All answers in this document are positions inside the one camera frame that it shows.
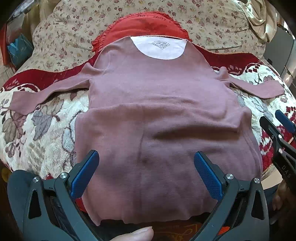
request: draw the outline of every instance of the long-sleeve shirt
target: long-sleeve shirt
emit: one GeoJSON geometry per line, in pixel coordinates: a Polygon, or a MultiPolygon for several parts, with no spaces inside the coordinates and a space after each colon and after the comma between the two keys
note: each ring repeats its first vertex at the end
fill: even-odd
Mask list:
{"type": "Polygon", "coordinates": [[[9,109],[26,115],[54,92],[88,88],[75,148],[78,162],[91,149],[100,154],[82,197],[93,222],[186,220],[215,205],[194,167],[197,151],[237,179],[261,177],[251,110],[230,86],[264,99],[284,93],[278,81],[251,85],[225,67],[216,73],[189,41],[179,57],[158,59],[125,37],[76,76],[37,93],[14,92],[9,109]]]}

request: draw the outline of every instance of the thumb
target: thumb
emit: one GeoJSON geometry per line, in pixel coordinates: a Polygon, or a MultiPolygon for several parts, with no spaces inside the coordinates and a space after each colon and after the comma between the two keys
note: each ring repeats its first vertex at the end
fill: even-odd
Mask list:
{"type": "Polygon", "coordinates": [[[153,238],[154,232],[152,227],[146,227],[138,229],[135,232],[130,234],[123,234],[115,237],[110,241],[151,241],[153,238]]]}

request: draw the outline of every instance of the shirt sleeve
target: shirt sleeve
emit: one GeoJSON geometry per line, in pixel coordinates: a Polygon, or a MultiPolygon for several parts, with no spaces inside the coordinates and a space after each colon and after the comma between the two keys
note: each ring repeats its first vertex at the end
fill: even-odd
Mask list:
{"type": "Polygon", "coordinates": [[[64,92],[80,88],[89,88],[90,79],[98,75],[101,71],[86,63],[82,70],[74,76],[53,83],[49,87],[39,92],[15,91],[8,107],[9,110],[16,111],[22,115],[33,112],[37,105],[43,103],[52,93],[64,92]]]}
{"type": "Polygon", "coordinates": [[[257,85],[252,85],[246,81],[236,79],[228,74],[225,67],[221,67],[219,75],[222,81],[228,83],[228,87],[243,90],[261,99],[269,99],[285,93],[285,89],[277,80],[266,81],[257,85]]]}

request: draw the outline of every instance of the human hand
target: human hand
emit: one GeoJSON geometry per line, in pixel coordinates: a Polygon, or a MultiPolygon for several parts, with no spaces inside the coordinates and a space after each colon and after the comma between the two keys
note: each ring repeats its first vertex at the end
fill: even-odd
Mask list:
{"type": "Polygon", "coordinates": [[[152,227],[138,229],[130,234],[123,234],[115,237],[111,241],[151,241],[154,232],[152,227]]]}
{"type": "Polygon", "coordinates": [[[283,214],[279,218],[279,225],[283,226],[287,220],[290,210],[296,208],[296,195],[294,195],[285,180],[279,184],[278,189],[272,200],[273,210],[280,210],[283,208],[283,214]]]}

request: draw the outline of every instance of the diamond-shaped logo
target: diamond-shaped logo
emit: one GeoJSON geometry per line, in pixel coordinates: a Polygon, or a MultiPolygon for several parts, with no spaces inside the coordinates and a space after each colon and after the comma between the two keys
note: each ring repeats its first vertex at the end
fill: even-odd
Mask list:
{"type": "Polygon", "coordinates": [[[167,42],[161,42],[161,41],[154,41],[152,44],[155,45],[156,47],[159,47],[160,49],[164,49],[170,45],[167,42]]]}

